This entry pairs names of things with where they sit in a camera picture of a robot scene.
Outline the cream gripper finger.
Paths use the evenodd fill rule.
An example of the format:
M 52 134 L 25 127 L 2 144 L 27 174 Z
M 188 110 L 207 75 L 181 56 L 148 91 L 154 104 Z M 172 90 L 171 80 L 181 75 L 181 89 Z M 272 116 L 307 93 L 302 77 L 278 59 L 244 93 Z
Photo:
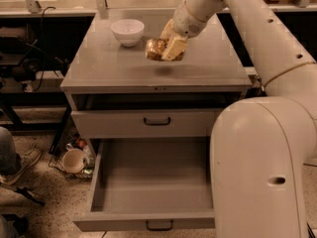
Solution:
M 172 34 L 167 42 L 161 58 L 166 61 L 182 60 L 187 48 L 187 38 L 178 34 Z
M 162 30 L 161 34 L 160 34 L 160 38 L 163 39 L 163 40 L 168 40 L 172 34 L 172 31 L 173 31 L 173 20 L 170 19 L 164 29 Z

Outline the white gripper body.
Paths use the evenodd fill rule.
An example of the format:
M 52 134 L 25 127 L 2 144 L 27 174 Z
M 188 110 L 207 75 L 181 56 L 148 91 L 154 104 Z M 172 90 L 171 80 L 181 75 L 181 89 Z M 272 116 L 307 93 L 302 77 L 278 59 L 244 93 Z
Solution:
M 172 21 L 174 31 L 187 38 L 197 37 L 207 26 L 190 12 L 185 0 L 175 9 Z

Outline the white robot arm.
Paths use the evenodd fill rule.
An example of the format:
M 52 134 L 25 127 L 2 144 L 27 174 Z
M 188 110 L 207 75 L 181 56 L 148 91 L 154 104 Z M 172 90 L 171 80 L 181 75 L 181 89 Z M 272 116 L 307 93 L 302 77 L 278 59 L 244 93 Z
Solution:
M 195 37 L 228 9 L 265 95 L 221 112 L 210 171 L 217 238 L 308 238 L 304 162 L 316 153 L 316 61 L 263 0 L 184 0 L 173 30 Z

